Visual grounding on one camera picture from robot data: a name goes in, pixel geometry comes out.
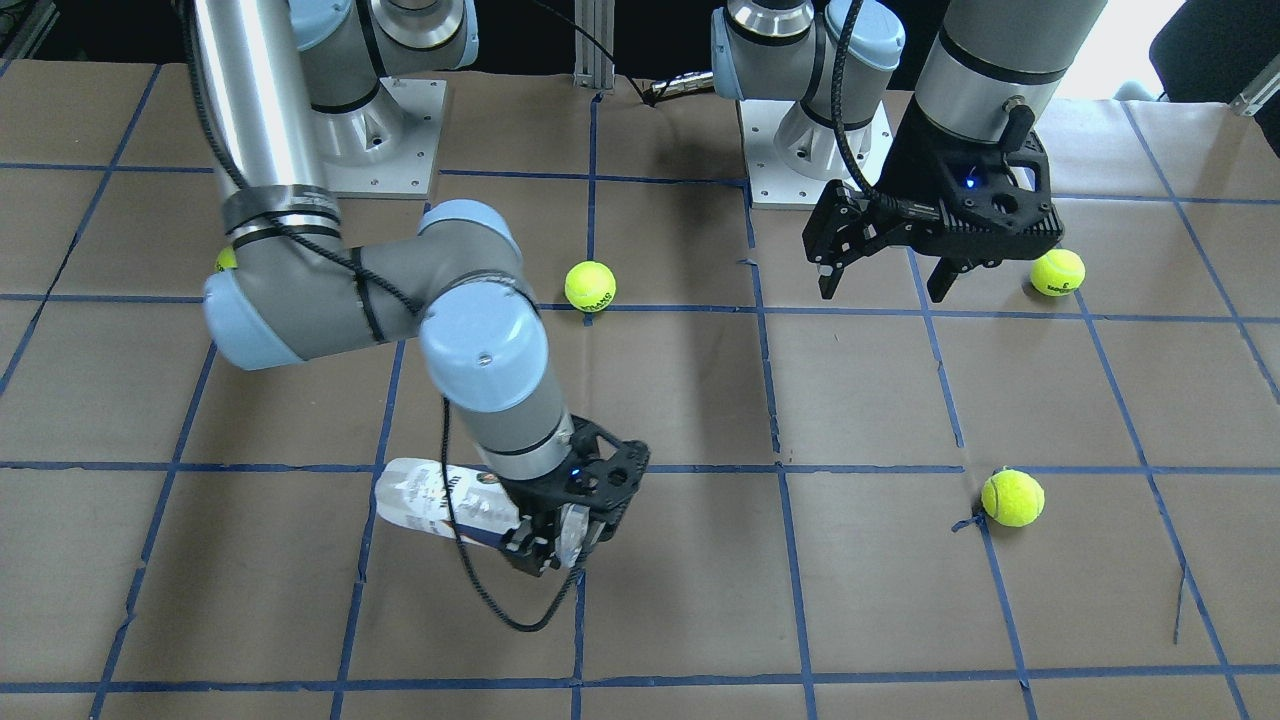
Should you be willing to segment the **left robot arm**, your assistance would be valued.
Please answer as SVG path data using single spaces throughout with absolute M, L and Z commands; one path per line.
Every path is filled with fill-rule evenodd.
M 777 147 L 823 188 L 803 229 L 832 299 L 883 249 L 936 259 L 936 302 L 978 266 L 1034 261 L 1064 227 L 1036 132 L 1102 1 L 951 1 L 876 179 L 854 137 L 870 131 L 910 29 L 881 1 L 727 1 L 710 19 L 714 91 L 791 102 Z

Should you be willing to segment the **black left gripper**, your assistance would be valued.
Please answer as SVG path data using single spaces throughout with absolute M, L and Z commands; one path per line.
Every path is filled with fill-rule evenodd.
M 996 140 L 979 142 L 937 126 L 910 101 L 874 197 L 832 179 L 805 225 L 803 245 L 819 266 L 820 297 L 832 300 L 847 266 L 888 246 L 941 258 L 925 283 L 933 304 L 975 268 L 1034 260 L 1052 249 L 1065 227 L 1036 118 L 1027 104 L 1001 108 Z

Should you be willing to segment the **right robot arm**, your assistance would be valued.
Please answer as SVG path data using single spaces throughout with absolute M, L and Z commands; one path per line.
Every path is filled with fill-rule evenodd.
M 417 340 L 434 386 L 516 506 L 499 546 L 538 575 L 608 541 L 649 451 L 570 411 L 504 218 L 436 202 L 406 238 L 351 247 L 335 165 L 412 150 L 397 74 L 477 55 L 471 1 L 177 1 L 193 101 L 218 163 L 236 265 L 204 314 L 246 370 Z

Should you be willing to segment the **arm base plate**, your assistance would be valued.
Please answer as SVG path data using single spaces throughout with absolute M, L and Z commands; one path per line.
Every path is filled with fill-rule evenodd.
M 805 210 L 827 182 L 851 183 L 832 129 L 804 114 L 800 102 L 737 102 L 751 204 L 762 209 Z
M 443 79 L 387 78 L 361 108 L 312 110 L 330 192 L 339 199 L 428 200 L 448 96 Z

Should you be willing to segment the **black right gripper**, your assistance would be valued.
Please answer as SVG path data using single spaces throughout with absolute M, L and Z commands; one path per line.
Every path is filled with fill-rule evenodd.
M 581 566 L 600 542 L 617 532 L 648 470 L 650 448 L 621 439 L 595 421 L 575 418 L 544 445 L 559 464 L 538 477 L 499 474 L 517 509 L 500 538 L 500 553 L 516 570 L 541 577 Z

